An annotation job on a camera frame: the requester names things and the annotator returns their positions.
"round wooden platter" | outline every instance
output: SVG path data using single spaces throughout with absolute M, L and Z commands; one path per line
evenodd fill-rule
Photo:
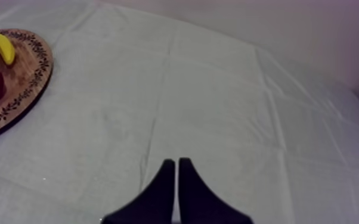
M 16 58 L 7 66 L 0 56 L 0 71 L 5 82 L 5 94 L 0 99 L 0 131 L 30 110 L 43 93 L 52 72 L 52 53 L 38 35 L 20 29 L 3 29 L 13 43 Z

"decorative pattern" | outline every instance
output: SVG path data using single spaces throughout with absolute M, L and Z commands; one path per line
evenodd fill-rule
M 9 30 L 0 30 L 0 34 L 8 36 L 9 38 L 17 39 L 18 41 L 25 42 L 32 47 L 32 51 L 36 53 L 36 58 L 39 60 L 39 68 L 33 73 L 33 79 L 29 81 L 29 86 L 23 92 L 19 93 L 17 98 L 14 98 L 13 101 L 9 102 L 6 107 L 2 107 L 0 111 L 0 121 L 6 120 L 7 116 L 11 111 L 16 110 L 21 105 L 23 99 L 26 99 L 31 96 L 33 93 L 33 88 L 37 87 L 41 82 L 44 76 L 44 72 L 47 70 L 47 67 L 51 66 L 50 61 L 47 59 L 47 52 L 43 47 L 43 44 L 39 42 L 35 35 L 28 35 L 27 33 L 20 32 L 11 32 Z

